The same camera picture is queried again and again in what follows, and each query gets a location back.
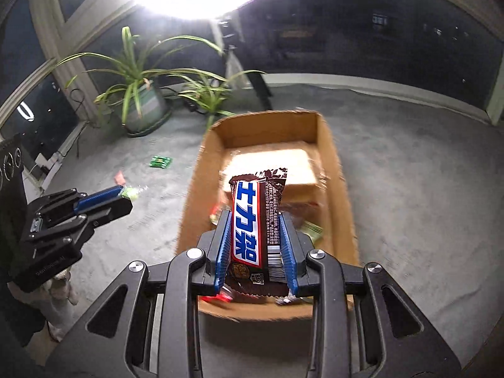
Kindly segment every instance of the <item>green plant pot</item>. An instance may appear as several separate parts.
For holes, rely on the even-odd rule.
[[[167,119],[166,116],[170,112],[170,107],[166,104],[160,89],[153,84],[150,89],[147,89],[147,85],[142,85],[138,93],[142,103],[142,117],[138,115],[135,101],[132,98],[125,124],[126,130],[130,134],[139,134],[156,125],[161,126],[160,122]]]

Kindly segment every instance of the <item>triangular cutout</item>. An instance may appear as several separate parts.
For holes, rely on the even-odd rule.
[[[396,294],[389,287],[383,287],[381,293],[387,306],[394,337],[404,338],[419,333],[420,324]]]
[[[122,285],[114,291],[88,322],[86,327],[90,333],[107,338],[112,338],[115,335],[127,292],[128,287],[126,285]]]

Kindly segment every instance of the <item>barcode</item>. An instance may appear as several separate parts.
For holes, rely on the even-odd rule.
[[[268,246],[268,271],[270,281],[286,283],[285,272],[283,269],[282,254],[280,246]]]

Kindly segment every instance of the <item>metal bolt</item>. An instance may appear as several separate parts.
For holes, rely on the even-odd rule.
[[[139,272],[144,269],[144,264],[141,261],[132,261],[129,263],[128,268],[131,272]]]
[[[369,272],[378,273],[381,270],[383,270],[383,267],[380,264],[378,264],[378,263],[374,263],[373,262],[373,263],[369,263],[367,265],[367,271],[369,271]]]
[[[187,251],[187,257],[190,259],[199,259],[202,255],[203,251],[201,249],[197,249],[196,247]]]
[[[326,256],[326,252],[320,249],[313,249],[310,252],[310,257],[315,260],[323,259]]]

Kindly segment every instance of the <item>red candy wrapper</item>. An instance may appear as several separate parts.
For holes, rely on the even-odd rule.
[[[287,169],[239,175],[229,184],[233,194],[231,260],[226,284],[251,295],[286,296],[280,251],[278,206]]]

